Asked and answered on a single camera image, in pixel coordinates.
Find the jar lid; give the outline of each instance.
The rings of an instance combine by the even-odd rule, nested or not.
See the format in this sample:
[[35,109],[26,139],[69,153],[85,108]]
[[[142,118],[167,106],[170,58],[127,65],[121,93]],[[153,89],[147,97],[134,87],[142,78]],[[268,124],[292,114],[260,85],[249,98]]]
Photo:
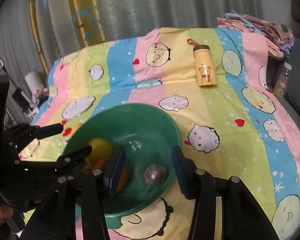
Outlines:
[[291,66],[288,62],[285,62],[285,63],[284,63],[284,66],[285,66],[288,70],[291,70],[291,69],[292,69],[292,66]]
[[208,45],[197,45],[193,48],[193,52],[195,52],[198,49],[208,49],[208,50],[210,50],[210,47]]

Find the folded clothes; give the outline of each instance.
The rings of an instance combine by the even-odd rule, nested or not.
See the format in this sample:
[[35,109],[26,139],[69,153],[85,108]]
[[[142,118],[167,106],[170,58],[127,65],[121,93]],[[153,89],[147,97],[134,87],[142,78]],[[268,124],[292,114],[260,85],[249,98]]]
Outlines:
[[276,44],[283,44],[286,41],[291,40],[291,38],[293,37],[293,31],[287,28],[285,25],[272,24],[270,22],[247,14],[241,15],[241,17],[251,22],[255,28],[258,28],[259,30],[265,32],[269,36],[269,38]]
[[226,18],[217,18],[218,28],[241,31],[241,32],[251,32],[248,27],[246,27],[243,22],[239,20],[228,20]]
[[234,20],[239,20],[241,21],[246,27],[248,27],[250,29],[250,32],[252,33],[257,33],[257,34],[261,34],[261,35],[266,35],[263,31],[259,30],[258,28],[256,28],[255,26],[253,26],[253,24],[248,20],[248,19],[244,19],[243,17],[241,17],[239,14],[237,14],[235,11],[231,12],[231,13],[226,13],[225,17],[228,20],[234,19]]
[[244,32],[249,30],[252,33],[264,35],[268,39],[269,52],[273,56],[281,57],[282,54],[287,57],[290,56],[290,50],[295,40],[292,29],[283,24],[273,24],[251,15],[240,15],[234,10],[231,10],[231,13],[226,13],[225,17],[226,19],[217,18],[218,28]]
[[[251,32],[251,29],[248,28],[243,22],[239,20],[226,19],[226,18],[217,18],[218,28],[229,29],[241,32]],[[271,40],[266,37],[266,43],[268,45],[269,55],[273,56],[276,59],[284,58],[284,54],[280,51],[280,48],[275,45]]]

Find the blue stripe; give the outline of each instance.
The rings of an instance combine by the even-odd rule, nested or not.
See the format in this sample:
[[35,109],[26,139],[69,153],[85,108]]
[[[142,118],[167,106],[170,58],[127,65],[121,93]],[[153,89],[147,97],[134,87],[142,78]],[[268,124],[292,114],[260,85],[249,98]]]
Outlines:
[[104,95],[91,116],[106,109],[125,104],[132,90],[136,87],[133,70],[133,59],[137,46],[137,38],[120,40],[110,47],[107,56],[110,92]]
[[[54,76],[54,72],[57,68],[57,65],[60,63],[61,59],[57,59],[54,64],[52,69],[49,72],[49,75],[47,77],[47,85],[48,87],[54,84],[54,80],[53,80],[53,76]],[[34,120],[30,123],[30,125],[35,125],[35,123],[40,119],[40,117],[42,116],[42,114],[47,111],[48,106],[51,104],[51,102],[53,101],[53,98],[49,97],[47,99],[47,101],[45,101],[39,108],[39,113],[35,116]]]
[[[270,173],[273,173],[274,171],[278,172],[276,176],[272,176],[273,185],[275,187],[275,184],[279,185],[281,183],[280,186],[283,186],[284,188],[281,188],[280,192],[277,191],[274,193],[276,205],[278,206],[279,202],[287,195],[298,195],[300,197],[296,162],[289,150],[287,142],[277,142],[273,140],[265,131],[263,126],[266,120],[275,120],[274,115],[264,113],[263,111],[253,107],[242,95],[242,89],[246,87],[247,82],[245,80],[241,32],[223,29],[215,29],[215,32],[219,36],[223,50],[232,50],[236,52],[241,59],[242,71],[239,77],[234,77],[226,73],[226,80],[229,85],[233,87],[243,106],[249,109],[248,114],[253,125],[257,129],[258,133],[263,136],[260,138],[260,143],[262,143],[263,140],[268,156]],[[284,174],[284,177],[282,178],[280,178],[281,172]]]

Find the green bowl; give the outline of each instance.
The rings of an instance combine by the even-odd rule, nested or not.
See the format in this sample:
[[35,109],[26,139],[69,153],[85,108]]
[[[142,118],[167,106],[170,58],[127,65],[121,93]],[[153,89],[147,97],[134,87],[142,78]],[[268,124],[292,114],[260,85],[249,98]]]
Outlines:
[[[163,110],[145,104],[125,104],[90,118],[71,137],[64,152],[84,146],[93,138],[107,140],[113,150],[119,146],[126,150],[128,183],[112,199],[103,201],[107,227],[118,229],[122,217],[152,204],[172,183],[175,173],[171,149],[175,145],[182,146],[180,132]],[[165,167],[166,179],[149,186],[143,173],[153,163]],[[81,176],[81,168],[77,167],[75,177]]]

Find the bed sheet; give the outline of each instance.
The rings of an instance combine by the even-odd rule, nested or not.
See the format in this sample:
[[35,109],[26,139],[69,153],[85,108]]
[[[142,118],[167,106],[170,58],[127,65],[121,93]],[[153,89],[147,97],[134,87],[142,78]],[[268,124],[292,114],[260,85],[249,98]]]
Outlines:
[[[197,86],[189,38],[210,46],[217,86]],[[89,117],[119,104],[154,105],[177,123],[185,156],[215,177],[240,177],[287,239],[300,225],[300,131],[266,86],[267,58],[262,35],[223,29],[162,28],[81,49],[55,62],[50,97],[33,122],[61,122],[63,133],[32,142],[20,158],[56,160]],[[174,181],[151,206],[122,218],[111,239],[186,239],[193,208]],[[218,200],[217,221],[220,208]],[[79,208],[76,217],[80,239]]]

